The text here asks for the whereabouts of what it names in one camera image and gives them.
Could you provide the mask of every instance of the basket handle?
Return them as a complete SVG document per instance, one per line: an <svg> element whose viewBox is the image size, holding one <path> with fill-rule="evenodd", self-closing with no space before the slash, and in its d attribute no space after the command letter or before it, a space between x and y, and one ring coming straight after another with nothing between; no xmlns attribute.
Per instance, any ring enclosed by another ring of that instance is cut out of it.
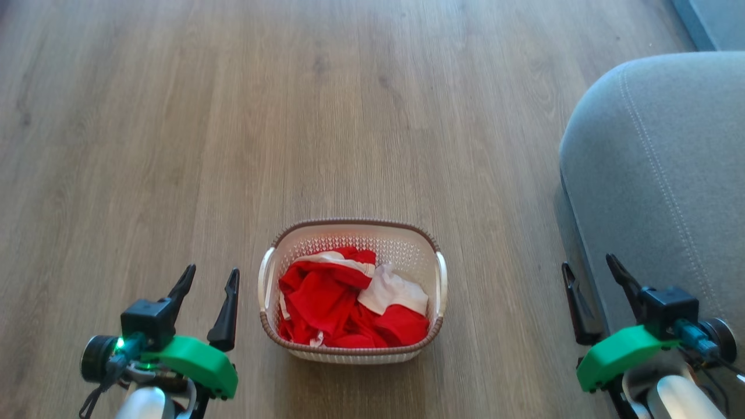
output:
<svg viewBox="0 0 745 419"><path fill-rule="evenodd" d="M261 260L261 267L259 268L259 285L258 285L258 295L259 295L259 310L261 312L267 311L267 297L266 290L269 289L267 286L269 284L270 279L270 272L269 272L269 265L272 260L272 255L274 255L275 248L270 248L267 253L264 253L264 259Z"/></svg>
<svg viewBox="0 0 745 419"><path fill-rule="evenodd" d="M448 267L445 257L437 252L437 276L440 278L440 301L437 304L437 317L445 316L445 308L448 305Z"/></svg>

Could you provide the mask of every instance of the gray fabric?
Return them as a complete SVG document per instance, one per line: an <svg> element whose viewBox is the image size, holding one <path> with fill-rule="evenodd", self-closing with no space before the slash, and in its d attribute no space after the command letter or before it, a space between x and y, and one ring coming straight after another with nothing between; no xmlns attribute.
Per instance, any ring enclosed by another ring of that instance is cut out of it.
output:
<svg viewBox="0 0 745 419"><path fill-rule="evenodd" d="M745 1L673 0L673 4L700 50L745 50Z"/></svg>
<svg viewBox="0 0 745 419"><path fill-rule="evenodd" d="M642 284L696 295L745 353L744 71L739 52L651 57L577 105L561 172L611 331L634 320L606 253Z"/></svg>

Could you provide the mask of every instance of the white plastic basket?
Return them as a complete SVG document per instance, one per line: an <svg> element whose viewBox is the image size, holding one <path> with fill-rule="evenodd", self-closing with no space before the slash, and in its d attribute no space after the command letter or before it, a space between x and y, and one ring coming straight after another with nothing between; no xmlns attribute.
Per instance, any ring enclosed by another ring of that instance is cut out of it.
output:
<svg viewBox="0 0 745 419"><path fill-rule="evenodd" d="M374 251L378 265L392 263L402 277L421 285L429 296L427 317L430 320L423 340L405 347L345 349L311 347L279 336L279 278L296 258L343 246ZM429 234L409 224L355 219L305 221L277 236L259 269L259 317L264 331L293 355L311 361L392 364L412 359L440 332L447 299L448 272L440 248Z"/></svg>

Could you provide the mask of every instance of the green bracket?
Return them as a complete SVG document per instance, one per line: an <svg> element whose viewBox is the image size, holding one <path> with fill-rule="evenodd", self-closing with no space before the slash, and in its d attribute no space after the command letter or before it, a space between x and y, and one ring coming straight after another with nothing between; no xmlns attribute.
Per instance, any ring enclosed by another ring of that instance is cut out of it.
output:
<svg viewBox="0 0 745 419"><path fill-rule="evenodd" d="M627 327L590 348L577 366L577 378L583 391L595 391L619 374L645 363L660 350L671 349L678 340L660 341L644 325Z"/></svg>
<svg viewBox="0 0 745 419"><path fill-rule="evenodd" d="M216 397L232 399L238 387L238 373L228 356L191 336L174 336L160 352L146 352L143 362L161 362L166 367L198 382Z"/></svg>

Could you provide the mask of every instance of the laminate flooring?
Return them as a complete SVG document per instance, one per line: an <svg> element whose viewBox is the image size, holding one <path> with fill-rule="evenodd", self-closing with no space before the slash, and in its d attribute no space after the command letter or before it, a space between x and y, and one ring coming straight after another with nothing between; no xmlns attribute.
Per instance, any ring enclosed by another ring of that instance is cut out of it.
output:
<svg viewBox="0 0 745 419"><path fill-rule="evenodd" d="M243 274L208 418L610 418L574 378L559 141L604 72L692 49L667 0L0 0L0 412L75 417L88 338L194 262L181 334ZM324 217L437 238L446 321L412 362L265 336L261 257Z"/></svg>

